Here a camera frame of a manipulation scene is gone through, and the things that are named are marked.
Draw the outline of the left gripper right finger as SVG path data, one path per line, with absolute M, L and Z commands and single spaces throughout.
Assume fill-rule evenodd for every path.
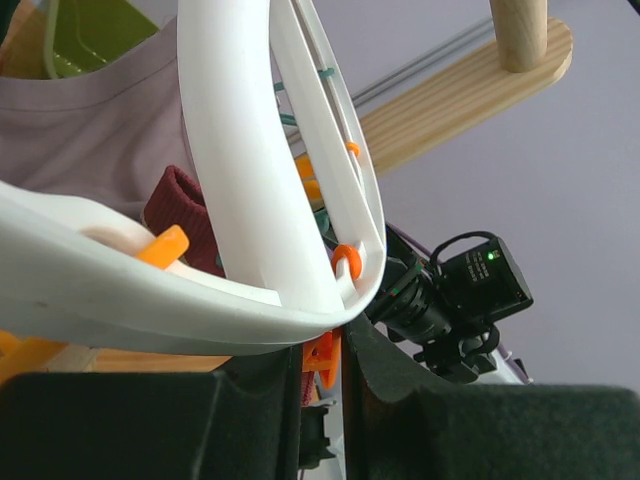
M 603 386 L 449 383 L 366 318 L 343 333 L 350 479 L 635 479 L 639 399 Z

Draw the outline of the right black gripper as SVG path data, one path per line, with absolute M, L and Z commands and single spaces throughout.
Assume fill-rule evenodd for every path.
M 384 277 L 367 318 L 390 341 L 416 345 L 414 360 L 451 383 L 530 384 L 497 327 L 534 303 L 504 240 L 471 231 L 428 251 L 392 225 L 386 234 Z

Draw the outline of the white round clip hanger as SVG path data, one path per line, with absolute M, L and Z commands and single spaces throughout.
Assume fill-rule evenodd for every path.
M 1 327 L 89 347 L 253 355 L 355 319 L 386 262 L 375 169 L 310 1 L 182 1 L 178 84 L 225 277 L 135 258 L 155 235 L 1 179 Z M 352 280 L 333 251 L 355 246 Z

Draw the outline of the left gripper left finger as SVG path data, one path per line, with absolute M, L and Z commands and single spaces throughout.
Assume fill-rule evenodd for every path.
M 209 373 L 33 373 L 1 389 L 5 479 L 292 479 L 301 351 Z

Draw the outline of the maroon striped sock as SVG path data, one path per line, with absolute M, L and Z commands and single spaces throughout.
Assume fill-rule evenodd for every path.
M 154 235 L 178 225 L 189 241 L 184 261 L 197 270 L 225 277 L 202 191 L 184 171 L 173 165 L 165 169 L 141 219 Z

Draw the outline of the beige maroon sock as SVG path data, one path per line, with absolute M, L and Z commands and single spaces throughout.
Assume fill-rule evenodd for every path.
M 315 381 L 314 372 L 303 372 L 301 374 L 301 393 L 300 393 L 300 405 L 307 407 L 319 400 L 319 394 Z

